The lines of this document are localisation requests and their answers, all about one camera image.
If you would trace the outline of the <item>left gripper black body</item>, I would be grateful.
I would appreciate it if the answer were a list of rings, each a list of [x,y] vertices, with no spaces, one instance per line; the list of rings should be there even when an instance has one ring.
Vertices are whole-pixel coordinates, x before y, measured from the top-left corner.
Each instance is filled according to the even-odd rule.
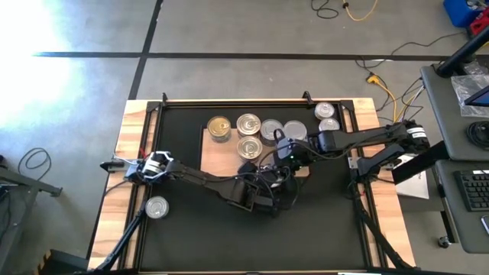
[[[279,215],[279,199],[265,178],[257,174],[236,176],[235,182],[243,186],[238,201],[232,205],[247,212],[261,212],[268,215]]]

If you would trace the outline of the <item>blue rim silver can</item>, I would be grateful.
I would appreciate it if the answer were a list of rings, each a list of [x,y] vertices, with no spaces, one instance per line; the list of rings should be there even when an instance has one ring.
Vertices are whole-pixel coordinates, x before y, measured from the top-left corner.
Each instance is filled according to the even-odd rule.
[[[278,120],[267,119],[262,121],[260,129],[260,139],[262,144],[268,147],[273,147],[275,145],[274,131],[282,128],[283,125]]]

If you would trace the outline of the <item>green white label can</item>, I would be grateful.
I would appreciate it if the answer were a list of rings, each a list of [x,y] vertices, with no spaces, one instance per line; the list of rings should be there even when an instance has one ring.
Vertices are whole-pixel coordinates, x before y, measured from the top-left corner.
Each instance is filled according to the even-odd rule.
[[[283,126],[283,132],[287,138],[292,138],[300,141],[305,141],[307,138],[307,128],[301,121],[288,121]]]

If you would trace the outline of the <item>gold lid seafood can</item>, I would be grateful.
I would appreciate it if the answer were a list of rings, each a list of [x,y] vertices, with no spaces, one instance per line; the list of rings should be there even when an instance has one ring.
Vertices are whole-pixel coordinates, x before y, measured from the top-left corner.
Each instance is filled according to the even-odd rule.
[[[238,156],[243,161],[256,161],[263,151],[263,144],[254,136],[242,137],[237,143]]]
[[[215,116],[208,121],[207,130],[214,142],[227,142],[232,135],[231,122],[224,116]]]

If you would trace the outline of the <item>wooden cutting board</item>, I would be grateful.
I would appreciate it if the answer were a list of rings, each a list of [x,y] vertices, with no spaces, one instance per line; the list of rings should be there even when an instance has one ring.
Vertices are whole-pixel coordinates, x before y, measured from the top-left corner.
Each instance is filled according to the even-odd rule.
[[[241,145],[242,138],[239,136],[237,130],[235,128],[229,128],[228,130],[230,130],[231,133],[230,136],[227,137],[228,139],[225,141],[217,141],[207,127],[203,128],[201,161],[199,165],[199,168],[202,171],[216,176],[232,176],[237,174],[238,169],[248,160],[240,154],[242,150],[241,148],[238,148],[238,145]],[[269,154],[266,157],[265,155],[275,149],[275,147],[269,147],[262,144],[258,137],[255,139],[258,140],[258,146],[261,146],[261,153],[257,158],[249,161],[257,166],[258,164],[261,166],[268,164],[273,165],[273,154]],[[296,172],[296,176],[298,177],[305,178],[308,175],[309,168],[303,167]]]

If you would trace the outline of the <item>pale gold lid can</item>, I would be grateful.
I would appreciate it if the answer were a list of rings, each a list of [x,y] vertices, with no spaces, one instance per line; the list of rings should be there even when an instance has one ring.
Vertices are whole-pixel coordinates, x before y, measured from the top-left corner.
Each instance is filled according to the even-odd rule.
[[[238,117],[236,128],[241,138],[257,136],[261,129],[261,120],[255,114],[246,113]]]

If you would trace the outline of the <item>red label seafood can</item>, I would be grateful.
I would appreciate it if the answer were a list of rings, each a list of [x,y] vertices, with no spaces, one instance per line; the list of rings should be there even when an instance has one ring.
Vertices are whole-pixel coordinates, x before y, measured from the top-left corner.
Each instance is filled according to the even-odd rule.
[[[334,118],[324,118],[319,123],[320,131],[337,131],[339,129],[340,129],[340,124]]]

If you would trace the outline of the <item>yellow blue label can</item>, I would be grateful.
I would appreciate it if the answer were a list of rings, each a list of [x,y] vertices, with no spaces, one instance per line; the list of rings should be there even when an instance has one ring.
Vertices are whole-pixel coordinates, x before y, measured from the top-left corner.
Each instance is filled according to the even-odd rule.
[[[153,196],[147,200],[145,212],[149,218],[164,218],[170,210],[168,201],[162,196]]]
[[[314,115],[319,119],[332,118],[335,114],[335,107],[329,102],[319,102],[314,109]]]

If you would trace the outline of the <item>black table mat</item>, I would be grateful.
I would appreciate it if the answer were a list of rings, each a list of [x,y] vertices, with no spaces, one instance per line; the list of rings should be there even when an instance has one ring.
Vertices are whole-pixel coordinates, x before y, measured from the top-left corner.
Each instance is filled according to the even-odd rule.
[[[277,217],[227,204],[200,186],[168,180],[152,193],[170,205],[147,221],[143,271],[336,270],[364,266],[346,186],[346,159],[321,161],[294,206]]]

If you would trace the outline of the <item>white paper sheet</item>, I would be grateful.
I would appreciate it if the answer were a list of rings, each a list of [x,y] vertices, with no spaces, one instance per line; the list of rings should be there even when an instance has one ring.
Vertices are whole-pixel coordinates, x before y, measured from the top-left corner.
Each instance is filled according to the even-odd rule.
[[[426,171],[411,176],[407,180],[400,181],[397,173],[392,171],[393,180],[397,182],[396,190],[398,195],[410,196],[417,199],[429,199],[429,189]]]

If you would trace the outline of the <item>black desk beam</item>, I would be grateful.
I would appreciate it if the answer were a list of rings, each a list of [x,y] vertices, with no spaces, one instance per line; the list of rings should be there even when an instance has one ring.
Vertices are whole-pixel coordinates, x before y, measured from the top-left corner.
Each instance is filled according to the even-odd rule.
[[[440,141],[424,153],[395,168],[392,171],[393,181],[395,184],[402,183],[416,174],[431,168],[437,160],[447,159],[449,159],[449,155],[445,142]]]

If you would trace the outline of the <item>black keyboard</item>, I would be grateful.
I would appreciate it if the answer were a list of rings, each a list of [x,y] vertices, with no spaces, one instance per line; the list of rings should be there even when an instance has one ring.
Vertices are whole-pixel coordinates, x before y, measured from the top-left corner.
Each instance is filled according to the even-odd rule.
[[[455,171],[459,192],[469,212],[489,212],[489,170]]]

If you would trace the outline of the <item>blue screen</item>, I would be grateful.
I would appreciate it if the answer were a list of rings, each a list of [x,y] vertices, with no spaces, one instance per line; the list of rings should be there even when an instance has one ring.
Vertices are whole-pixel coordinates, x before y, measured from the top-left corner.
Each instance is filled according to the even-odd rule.
[[[471,95],[469,98],[464,100],[464,104],[478,107],[489,107],[489,86],[484,87],[474,95]]]

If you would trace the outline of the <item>blue bin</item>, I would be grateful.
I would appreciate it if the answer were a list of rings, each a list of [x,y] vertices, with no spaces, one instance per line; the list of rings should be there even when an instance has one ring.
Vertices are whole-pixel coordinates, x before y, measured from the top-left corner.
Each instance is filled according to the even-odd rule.
[[[444,0],[443,6],[451,23],[457,28],[468,27],[484,10],[479,0]]]

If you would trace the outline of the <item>red container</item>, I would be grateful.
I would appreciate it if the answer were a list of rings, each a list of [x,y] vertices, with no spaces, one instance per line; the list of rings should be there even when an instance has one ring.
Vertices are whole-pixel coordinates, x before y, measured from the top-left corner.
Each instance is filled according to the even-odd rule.
[[[487,26],[489,26],[489,17],[475,19],[469,26],[469,36],[473,37],[481,33]]]

